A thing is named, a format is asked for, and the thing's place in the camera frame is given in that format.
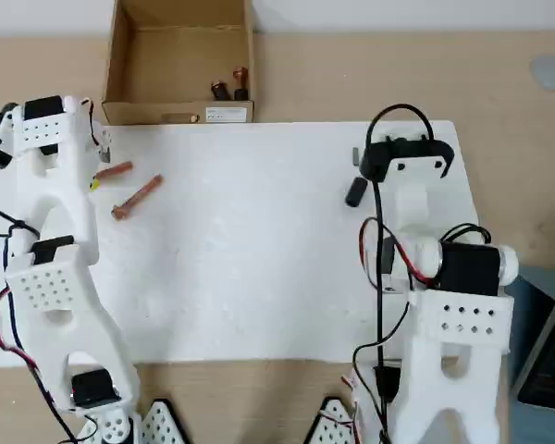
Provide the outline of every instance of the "white plastic part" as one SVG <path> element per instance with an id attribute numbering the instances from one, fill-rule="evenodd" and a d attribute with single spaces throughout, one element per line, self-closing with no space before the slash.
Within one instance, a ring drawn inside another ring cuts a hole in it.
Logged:
<path id="1" fill-rule="evenodd" d="M 97 416 L 101 436 L 109 444 L 121 444 L 131 431 L 128 416 L 121 409 L 109 410 Z"/>
<path id="2" fill-rule="evenodd" d="M 513 298 L 426 290 L 410 294 L 399 393 L 391 405 L 395 444 L 417 444 L 438 413 L 455 410 L 470 444 L 497 444 L 501 355 L 508 350 Z M 452 368 L 446 344 L 463 346 Z"/>
<path id="3" fill-rule="evenodd" d="M 131 416 L 133 425 L 130 425 L 127 417 L 125 417 L 125 422 L 122 421 L 121 424 L 118 424 L 118 420 L 121 419 L 120 417 L 113 418 L 113 421 L 104 420 L 100 416 L 97 416 L 95 419 L 98 425 L 96 427 L 96 432 L 94 431 L 94 423 L 92 421 L 87 421 L 76 436 L 78 440 L 90 437 L 82 442 L 86 444 L 102 444 L 102 442 L 118 444 L 124 442 L 130 433 L 130 427 L 133 426 L 133 441 L 130 444 L 142 444 L 142 419 L 137 413 Z M 121 436 L 125 436 L 121 441 L 119 432 L 121 432 Z"/>
<path id="4" fill-rule="evenodd" d="M 135 406 L 140 380 L 121 333 L 101 304 L 79 245 L 60 247 L 53 262 L 32 265 L 34 254 L 16 256 L 6 271 L 6 282 L 28 318 L 27 347 L 43 382 L 64 410 L 76 414 Z M 121 401 L 90 410 L 70 398 L 68 357 L 85 352 L 111 375 Z"/>
<path id="5" fill-rule="evenodd" d="M 409 227 L 429 218 L 427 189 L 440 182 L 445 168 L 442 156 L 391 161 L 380 187 L 383 191 L 395 190 L 395 225 Z"/>
<path id="6" fill-rule="evenodd" d="M 520 264 L 518 262 L 518 256 L 516 251 L 506 245 L 500 245 L 497 247 L 499 251 L 499 284 L 502 287 L 510 285 L 518 278 L 518 271 L 520 269 Z"/>
<path id="7" fill-rule="evenodd" d="M 175 418 L 162 401 L 152 404 L 142 421 L 142 444 L 186 444 Z"/>
<path id="8" fill-rule="evenodd" d="M 352 419 L 340 400 L 329 400 L 318 413 L 319 420 L 307 444 L 353 444 L 350 425 L 338 422 L 350 422 Z"/>
<path id="9" fill-rule="evenodd" d="M 99 152 L 108 149 L 111 141 L 106 130 L 91 122 L 89 100 L 69 96 L 61 100 L 63 113 L 24 120 L 23 105 L 8 115 L 12 116 L 17 162 L 17 217 L 44 236 L 43 223 L 50 212 L 64 208 L 68 222 L 61 224 L 60 232 L 71 235 L 74 243 L 57 248 L 53 261 L 35 265 L 35 254 L 27 252 L 37 240 L 28 231 L 17 230 L 19 248 L 13 248 L 17 254 L 10 260 L 6 282 L 26 318 L 26 346 L 55 405 L 77 415 L 99 413 L 109 423 L 121 420 L 127 428 L 140 380 L 89 272 L 99 250 L 88 192 Z M 98 145 L 93 139 L 94 128 L 99 131 L 95 139 L 102 141 Z M 40 148 L 51 144 L 58 145 L 57 153 L 43 154 Z M 68 360 L 74 352 L 88 354 L 108 371 L 119 401 L 89 409 L 74 404 L 68 371 Z M 109 442 L 117 444 L 116 439 L 127 434 L 119 437 L 116 431 L 111 436 Z"/>
<path id="10" fill-rule="evenodd" d="M 64 113 L 23 120 L 23 108 L 12 110 L 14 155 L 17 159 L 18 218 L 41 231 L 55 207 L 66 210 L 68 233 L 84 250 L 89 265 L 99 259 L 91 181 L 99 165 L 99 148 L 91 136 L 90 102 L 63 98 Z M 58 144 L 58 153 L 43 155 L 40 147 Z M 35 241 L 17 230 L 15 251 L 26 252 Z"/>
<path id="11" fill-rule="evenodd" d="M 14 155 L 13 128 L 12 112 L 7 112 L 0 123 L 0 151 L 11 156 Z"/>
<path id="12" fill-rule="evenodd" d="M 434 278 L 442 267 L 442 247 L 435 238 L 422 238 L 416 244 L 415 267 L 426 277 Z"/>

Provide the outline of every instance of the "wooden table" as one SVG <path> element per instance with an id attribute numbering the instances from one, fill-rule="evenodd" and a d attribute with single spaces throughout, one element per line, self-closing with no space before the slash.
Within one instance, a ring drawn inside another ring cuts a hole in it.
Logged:
<path id="1" fill-rule="evenodd" d="M 452 120 L 483 225 L 524 263 L 555 267 L 555 92 L 529 70 L 534 56 L 555 53 L 555 32 L 259 35 L 255 44 L 257 121 L 368 120 L 398 102 Z M 0 39 L 0 106 L 55 93 L 98 98 L 105 57 L 104 38 Z M 171 398 L 195 444 L 300 443 L 324 396 L 345 394 L 339 375 L 348 371 L 140 365 L 142 407 Z M 500 395 L 508 443 L 505 385 Z M 0 443 L 62 438 L 26 371 L 0 370 Z"/>

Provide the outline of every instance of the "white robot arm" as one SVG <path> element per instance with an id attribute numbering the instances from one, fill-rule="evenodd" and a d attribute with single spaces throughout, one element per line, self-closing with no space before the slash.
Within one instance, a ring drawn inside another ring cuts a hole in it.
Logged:
<path id="1" fill-rule="evenodd" d="M 88 99 L 46 97 L 9 104 L 0 115 L 0 168 L 14 161 L 18 219 L 41 234 L 49 212 L 61 207 L 70 222 L 56 238 L 16 231 L 6 282 L 19 315 L 29 321 L 25 346 L 55 406 L 95 417 L 100 426 L 117 424 L 102 438 L 118 444 L 129 438 L 130 423 L 132 441 L 140 442 L 140 380 L 89 271 L 99 248 L 88 193 L 110 143 Z M 90 355 L 99 368 L 72 375 L 74 352 Z"/>
<path id="2" fill-rule="evenodd" d="M 424 121 L 427 136 L 373 142 L 372 129 L 378 120 L 400 108 Z M 432 191 L 443 186 L 453 158 L 452 148 L 436 140 L 421 111 L 411 105 L 391 106 L 369 127 L 360 164 L 362 176 L 356 178 L 346 199 L 350 206 L 357 206 L 367 183 L 372 182 L 376 217 L 367 220 L 383 234 L 376 235 L 380 254 L 371 258 L 376 266 L 366 273 L 370 277 L 376 271 L 371 279 L 378 297 L 384 291 L 407 295 L 407 309 L 397 325 L 404 319 L 401 379 L 394 399 L 383 384 L 388 372 L 382 364 L 382 349 L 376 371 L 373 362 L 357 365 L 354 354 L 351 385 L 358 405 L 357 428 L 364 442 L 418 444 L 434 418 L 446 410 L 460 416 L 471 444 L 500 442 L 496 398 L 513 308 L 513 298 L 504 287 L 518 276 L 518 259 L 512 248 L 491 244 L 489 232 L 474 223 L 454 228 L 432 223 L 440 220 L 432 217 L 432 207 L 445 208 L 443 202 L 435 201 Z M 381 192 L 388 203 L 384 215 Z M 361 256 L 364 264 L 364 252 Z M 381 316 L 376 314 L 377 326 L 382 325 Z M 375 343 L 359 349 L 384 344 L 397 327 L 388 337 L 378 335 Z M 449 346 L 459 350 L 459 358 L 456 365 L 447 367 L 442 359 Z"/>

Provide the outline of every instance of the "styrofoam sheet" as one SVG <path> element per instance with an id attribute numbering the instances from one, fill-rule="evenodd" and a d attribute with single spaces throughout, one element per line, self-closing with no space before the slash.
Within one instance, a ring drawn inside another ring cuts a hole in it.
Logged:
<path id="1" fill-rule="evenodd" d="M 476 213 L 455 128 L 447 121 L 433 126 L 456 153 L 431 196 L 430 223 L 441 234 L 475 222 Z M 374 214 L 374 200 L 369 191 L 356 209 L 344 203 L 357 175 L 352 147 L 363 147 L 366 128 L 362 122 L 111 128 L 113 163 L 132 160 L 135 169 L 92 194 L 101 248 L 92 275 L 136 362 L 349 362 L 355 346 L 374 340 L 376 294 L 357 252 L 358 229 Z M 375 139 L 422 133 L 419 122 L 384 122 Z M 165 177 L 160 190 L 131 218 L 115 221 L 113 205 L 158 173 Z M 15 212 L 13 179 L 12 166 L 0 171 L 0 208 L 8 212 Z M 389 201 L 383 191 L 385 216 Z M 44 232 L 63 234 L 62 217 L 51 215 Z M 0 289 L 1 251 L 0 240 Z M 401 296 L 386 296 L 385 331 L 403 305 Z M 18 318 L 24 342 L 25 319 Z M 401 355 L 401 337 L 402 331 L 387 345 L 389 357 Z M 20 364 L 0 351 L 0 366 Z"/>

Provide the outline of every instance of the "cardboard box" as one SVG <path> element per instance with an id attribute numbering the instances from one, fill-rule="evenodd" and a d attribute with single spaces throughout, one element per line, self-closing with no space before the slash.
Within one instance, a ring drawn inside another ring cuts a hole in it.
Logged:
<path id="1" fill-rule="evenodd" d="M 248 102 L 231 95 L 234 69 L 249 69 Z M 250 0 L 117 0 L 103 109 L 111 125 L 251 122 L 254 100 Z"/>

